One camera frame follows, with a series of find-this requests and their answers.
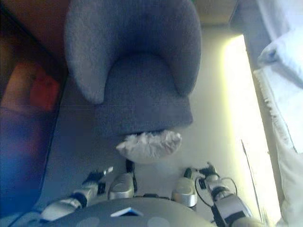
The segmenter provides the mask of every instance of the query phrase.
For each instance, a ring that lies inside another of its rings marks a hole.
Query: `black cable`
[[[201,197],[201,195],[199,194],[198,192],[198,189],[197,189],[197,180],[198,179],[202,179],[202,177],[197,177],[196,180],[195,180],[195,189],[196,189],[196,192],[197,192],[197,195],[199,196],[200,200],[208,207],[212,207],[211,205],[209,205],[207,202],[205,202],[205,200]]]
[[[24,215],[26,215],[26,214],[29,214],[29,213],[38,213],[38,214],[41,214],[41,212],[40,211],[38,211],[38,210],[30,210],[30,211],[26,211],[26,212],[23,212],[23,213],[21,213],[18,217],[16,217],[9,225],[8,225],[8,227],[12,227],[17,221],[19,221],[20,220],[20,218],[22,218]]]
[[[236,183],[234,182],[234,180],[231,178],[231,177],[223,177],[221,178],[221,180],[231,180],[231,182],[233,183],[233,185],[235,186],[235,189],[236,189],[236,195],[238,195],[238,188],[237,188],[237,185]]]

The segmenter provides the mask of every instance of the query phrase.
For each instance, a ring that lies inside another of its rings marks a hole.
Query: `sunlight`
[[[233,132],[236,142],[242,140],[247,152],[262,220],[275,224],[281,213],[243,35],[231,39],[226,45],[224,80]]]

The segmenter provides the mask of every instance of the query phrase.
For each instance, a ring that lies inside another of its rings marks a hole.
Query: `upholstered fabric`
[[[133,52],[161,56],[186,96],[199,69],[200,23],[190,0],[73,0],[65,49],[71,75],[95,104],[104,100],[112,65]]]
[[[188,98],[178,94],[167,64],[150,54],[127,56],[114,64],[96,117],[102,136],[164,130],[192,122]]]
[[[72,0],[65,51],[100,135],[192,122],[201,28],[190,0]]]

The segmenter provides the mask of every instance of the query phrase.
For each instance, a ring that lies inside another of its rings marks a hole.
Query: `floor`
[[[253,185],[244,152],[238,149],[231,133],[232,126],[226,93],[223,89],[223,50],[235,35],[224,26],[203,29],[203,53],[196,87],[190,96],[194,122],[177,128],[183,143],[173,156],[152,165],[136,165],[138,195],[157,193],[170,196],[179,177],[187,167],[202,168],[210,161],[220,175],[232,177],[238,195],[259,218]],[[95,169],[114,167],[106,177],[107,189],[125,171],[125,159],[115,150],[121,137],[104,139],[94,130],[92,108],[69,78],[54,132],[45,183],[37,208],[68,195],[80,187],[88,173]],[[201,192],[210,201],[206,192]],[[198,201],[197,212],[213,220],[211,210]]]

